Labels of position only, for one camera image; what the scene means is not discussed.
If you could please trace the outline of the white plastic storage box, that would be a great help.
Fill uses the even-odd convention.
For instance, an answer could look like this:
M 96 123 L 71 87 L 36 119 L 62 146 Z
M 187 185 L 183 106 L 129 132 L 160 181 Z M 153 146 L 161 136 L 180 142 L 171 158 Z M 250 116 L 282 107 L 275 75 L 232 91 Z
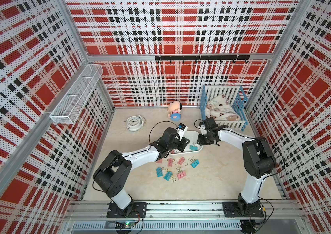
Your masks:
M 190 153 L 197 153 L 203 149 L 203 146 L 197 144 L 199 133 L 197 131 L 187 131 L 184 134 L 184 137 L 189 139 L 190 142 L 187 144 L 184 151 L 179 151 L 177 149 L 170 152 L 170 155 L 183 155 L 183 154 L 190 154 Z

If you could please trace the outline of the teal binder clip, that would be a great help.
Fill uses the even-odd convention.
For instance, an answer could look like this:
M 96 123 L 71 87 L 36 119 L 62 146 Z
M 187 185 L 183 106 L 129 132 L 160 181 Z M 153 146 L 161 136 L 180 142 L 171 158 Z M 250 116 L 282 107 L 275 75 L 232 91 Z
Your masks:
M 163 170 L 164 170 L 163 167 L 158 167 L 156 169 L 156 175 L 157 175 L 157 177 L 163 177 Z
M 189 158 L 189 161 L 193 168 L 196 168 L 200 164 L 199 160 L 194 157 Z
M 164 177 L 163 177 L 165 180 L 167 181 L 173 181 L 175 182 L 176 181 L 176 178 L 174 177 L 174 174 L 172 171 L 169 171 L 167 170 Z
M 198 148 L 198 146 L 197 146 L 197 144 L 194 142 L 194 143 L 192 143 L 190 146 L 189 146 L 189 149 L 191 150 L 191 151 L 198 151 L 199 150 L 199 148 Z

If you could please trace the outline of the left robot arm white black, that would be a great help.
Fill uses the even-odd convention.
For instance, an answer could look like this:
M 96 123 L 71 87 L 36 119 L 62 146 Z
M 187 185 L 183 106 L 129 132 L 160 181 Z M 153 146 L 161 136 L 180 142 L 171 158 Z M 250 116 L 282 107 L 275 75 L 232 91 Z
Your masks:
M 190 140 L 184 137 L 188 127 L 179 124 L 177 128 L 168 127 L 163 135 L 147 147 L 120 153 L 111 151 L 93 174 L 93 183 L 105 193 L 121 210 L 133 206 L 133 199 L 125 191 L 124 185 L 130 172 L 150 162 L 157 162 L 168 157 L 171 151 L 183 151 Z

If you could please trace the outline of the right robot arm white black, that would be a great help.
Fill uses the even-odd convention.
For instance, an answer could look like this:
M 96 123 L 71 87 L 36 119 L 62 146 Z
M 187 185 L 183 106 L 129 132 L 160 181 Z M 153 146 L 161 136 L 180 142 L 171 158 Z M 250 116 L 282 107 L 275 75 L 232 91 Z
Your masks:
M 270 143 L 264 137 L 249 137 L 227 127 L 199 128 L 197 144 L 218 145 L 223 141 L 242 151 L 244 168 L 248 174 L 245 185 L 239 194 L 244 204 L 255 204 L 260 200 L 260 191 L 264 181 L 272 175 L 276 159 Z

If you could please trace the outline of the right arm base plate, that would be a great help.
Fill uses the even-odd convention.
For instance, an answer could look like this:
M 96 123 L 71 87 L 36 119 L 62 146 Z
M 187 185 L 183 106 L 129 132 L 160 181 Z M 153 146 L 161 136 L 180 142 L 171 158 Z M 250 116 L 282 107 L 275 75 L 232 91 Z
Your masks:
M 223 212 L 225 217 L 264 217 L 264 211 L 260 201 L 246 204 L 244 201 L 223 202 Z

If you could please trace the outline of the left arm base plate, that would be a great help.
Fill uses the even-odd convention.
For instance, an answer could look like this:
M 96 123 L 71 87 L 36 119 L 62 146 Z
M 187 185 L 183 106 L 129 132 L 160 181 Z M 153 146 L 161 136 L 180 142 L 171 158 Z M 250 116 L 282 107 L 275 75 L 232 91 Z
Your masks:
M 146 202 L 131 202 L 125 209 L 120 209 L 116 203 L 109 204 L 107 218 L 145 218 L 147 213 Z

